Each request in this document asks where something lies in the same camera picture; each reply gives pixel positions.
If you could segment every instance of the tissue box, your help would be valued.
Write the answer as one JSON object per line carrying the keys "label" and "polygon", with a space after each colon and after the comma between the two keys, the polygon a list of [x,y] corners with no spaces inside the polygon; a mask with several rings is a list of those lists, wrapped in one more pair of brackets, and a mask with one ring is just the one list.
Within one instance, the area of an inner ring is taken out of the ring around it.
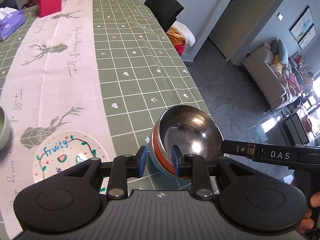
{"label": "tissue box", "polygon": [[44,17],[56,12],[62,8],[62,0],[37,0],[39,17]]}
{"label": "tissue box", "polygon": [[4,41],[11,33],[24,24],[25,21],[23,10],[12,12],[0,20],[0,41]]}

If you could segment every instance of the logo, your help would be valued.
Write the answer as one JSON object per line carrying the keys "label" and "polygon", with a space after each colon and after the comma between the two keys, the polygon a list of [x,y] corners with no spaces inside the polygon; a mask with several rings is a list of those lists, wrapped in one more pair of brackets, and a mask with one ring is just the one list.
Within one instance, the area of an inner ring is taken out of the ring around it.
{"label": "logo", "polygon": [[157,194],[157,196],[158,196],[159,198],[163,198],[163,197],[165,197],[165,194],[164,194],[163,192],[160,192],[160,193]]}

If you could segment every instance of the sofa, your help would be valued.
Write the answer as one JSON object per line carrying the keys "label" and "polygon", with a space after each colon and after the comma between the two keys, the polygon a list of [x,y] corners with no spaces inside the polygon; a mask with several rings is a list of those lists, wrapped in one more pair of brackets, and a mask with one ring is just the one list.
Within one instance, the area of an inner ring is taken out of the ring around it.
{"label": "sofa", "polygon": [[286,101],[286,90],[271,70],[275,55],[266,47],[259,47],[252,52],[242,64],[261,89],[271,109],[278,109],[294,102],[298,97]]}

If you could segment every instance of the blue package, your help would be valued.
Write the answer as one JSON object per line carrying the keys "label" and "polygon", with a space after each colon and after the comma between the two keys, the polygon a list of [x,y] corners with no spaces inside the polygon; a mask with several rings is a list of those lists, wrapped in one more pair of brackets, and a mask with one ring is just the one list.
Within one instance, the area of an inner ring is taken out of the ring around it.
{"label": "blue package", "polygon": [[12,12],[0,20],[0,41],[4,41],[11,33],[26,21],[24,11]]}

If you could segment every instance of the white plate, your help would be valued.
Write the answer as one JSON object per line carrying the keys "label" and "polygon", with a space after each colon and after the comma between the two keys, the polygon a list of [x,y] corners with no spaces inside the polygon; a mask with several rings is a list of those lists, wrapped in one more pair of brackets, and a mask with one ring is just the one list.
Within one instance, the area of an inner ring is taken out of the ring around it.
{"label": "white plate", "polygon": [[[53,133],[36,151],[33,179],[37,183],[92,157],[109,161],[103,147],[90,135],[70,130]],[[100,192],[106,191],[108,179],[103,179]]]}

